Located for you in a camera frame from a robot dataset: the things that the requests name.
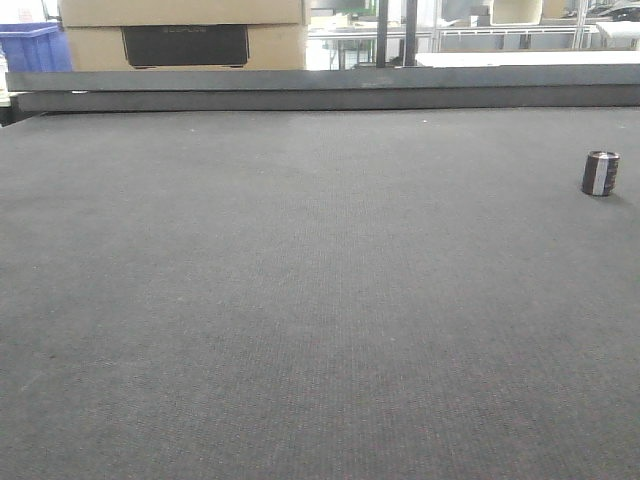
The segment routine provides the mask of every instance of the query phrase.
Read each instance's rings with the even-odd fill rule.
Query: metal frame
[[[575,35],[573,36],[572,48],[579,50],[582,47],[585,33],[591,32],[587,23],[587,10],[589,9],[589,0],[580,0],[578,5],[577,24],[575,27]]]
[[[10,73],[24,112],[638,106],[640,65]]]
[[[327,91],[637,85],[640,65],[503,65],[351,71],[75,72],[7,75],[12,92]]]
[[[421,38],[431,38],[433,36],[433,31],[431,29],[425,30],[420,29],[416,32],[416,50],[418,45],[418,39]],[[309,41],[334,41],[337,45],[335,50],[338,52],[339,56],[339,70],[344,70],[345,62],[344,62],[344,52],[342,45],[345,41],[360,41],[364,42],[367,40],[377,40],[378,32],[376,29],[358,29],[358,31],[336,31],[336,32],[327,32],[324,30],[311,30],[308,35]],[[404,28],[388,28],[387,29],[387,41],[388,40],[400,40],[403,42],[407,38],[407,34]]]

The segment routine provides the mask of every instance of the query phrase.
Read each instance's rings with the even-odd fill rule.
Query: vertical metal pole
[[[573,35],[573,44],[571,48],[580,50],[582,48],[582,39],[584,38],[585,24],[587,23],[587,10],[589,8],[588,0],[580,0],[578,5],[578,18],[576,31]]]
[[[416,33],[418,31],[418,0],[407,0],[407,29],[404,43],[404,66],[416,66]]]
[[[531,49],[531,34],[524,33],[520,35],[520,44],[518,45],[520,50],[530,50]]]
[[[347,68],[347,52],[341,40],[338,40],[338,70]]]
[[[431,51],[439,52],[440,51],[440,43],[441,43],[441,35],[440,35],[440,27],[439,23],[442,18],[442,0],[435,0],[435,8],[433,9],[433,30],[431,31]]]
[[[389,23],[389,0],[380,0],[378,10],[378,48],[376,52],[376,67],[387,65],[387,24]]]

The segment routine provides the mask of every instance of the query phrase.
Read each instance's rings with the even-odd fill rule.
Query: cardboard box
[[[60,0],[65,27],[299,24],[305,0]]]
[[[544,0],[542,14],[545,18],[562,18],[565,8],[565,0]]]
[[[249,25],[249,58],[239,68],[221,65],[149,66],[151,70],[304,70],[307,27]],[[68,28],[75,71],[126,71],[131,66],[122,28]]]
[[[492,0],[491,25],[538,25],[542,0]]]

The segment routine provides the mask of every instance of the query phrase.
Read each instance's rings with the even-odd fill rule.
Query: black label
[[[249,60],[246,25],[163,25],[122,27],[133,67],[245,65]]]

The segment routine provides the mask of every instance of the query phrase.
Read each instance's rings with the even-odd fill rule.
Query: gray felt surface
[[[640,477],[640,110],[0,131],[0,478]],[[579,191],[591,149],[616,195]]]

